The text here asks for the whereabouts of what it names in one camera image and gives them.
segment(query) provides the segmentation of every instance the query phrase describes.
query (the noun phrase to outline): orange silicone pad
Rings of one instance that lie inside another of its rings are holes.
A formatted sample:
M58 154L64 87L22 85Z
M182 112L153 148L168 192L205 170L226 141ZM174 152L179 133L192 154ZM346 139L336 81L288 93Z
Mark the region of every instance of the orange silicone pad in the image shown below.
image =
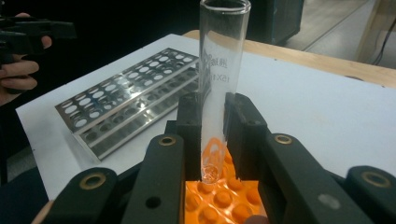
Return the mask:
M227 150L216 184L186 182L185 223L244 223L253 215L266 216L257 187L257 181L235 178L233 160Z

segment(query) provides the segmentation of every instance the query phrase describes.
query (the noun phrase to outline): test tube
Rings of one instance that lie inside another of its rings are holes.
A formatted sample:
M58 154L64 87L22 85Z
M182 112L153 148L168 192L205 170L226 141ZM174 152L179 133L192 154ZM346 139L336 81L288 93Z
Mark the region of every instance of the test tube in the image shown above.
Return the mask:
M216 183L222 172L228 120L226 95L234 97L250 12L248 0L201 0L199 92L202 96L201 176Z

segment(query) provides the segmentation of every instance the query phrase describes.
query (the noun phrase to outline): gray floor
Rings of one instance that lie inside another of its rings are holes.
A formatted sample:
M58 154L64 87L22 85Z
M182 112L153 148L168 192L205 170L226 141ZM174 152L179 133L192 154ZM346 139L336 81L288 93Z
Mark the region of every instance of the gray floor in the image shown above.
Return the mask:
M375 0L305 0L301 31L286 48L355 61L356 51ZM396 34L389 38L380 66L396 68ZM35 167L30 148L8 161L8 179Z

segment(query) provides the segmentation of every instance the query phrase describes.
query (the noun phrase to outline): wooden edge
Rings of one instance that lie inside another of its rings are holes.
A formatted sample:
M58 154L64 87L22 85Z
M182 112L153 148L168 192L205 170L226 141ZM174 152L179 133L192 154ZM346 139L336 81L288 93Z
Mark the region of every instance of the wooden edge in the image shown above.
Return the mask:
M183 36L199 39L199 30ZM396 89L396 70L246 40L244 51Z

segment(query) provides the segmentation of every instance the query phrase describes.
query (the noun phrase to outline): cable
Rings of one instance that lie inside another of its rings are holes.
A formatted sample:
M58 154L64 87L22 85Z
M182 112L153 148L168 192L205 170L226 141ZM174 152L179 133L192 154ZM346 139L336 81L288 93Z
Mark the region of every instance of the cable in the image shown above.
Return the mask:
M387 35L385 36L384 42L382 43L381 51L379 51L378 56L376 56L375 60L373 61L373 64L374 64L374 65L378 65L379 62L381 62L382 56L383 56L383 54L384 54L385 45L386 45L387 42L388 42L389 36L390 36L390 34L392 33L392 30L393 30L393 28L395 27L395 24L396 24L396 17L395 17L395 19L393 20L393 23L392 23L392 25L390 26L390 28L389 28L389 30L388 30L388 32L387 32Z

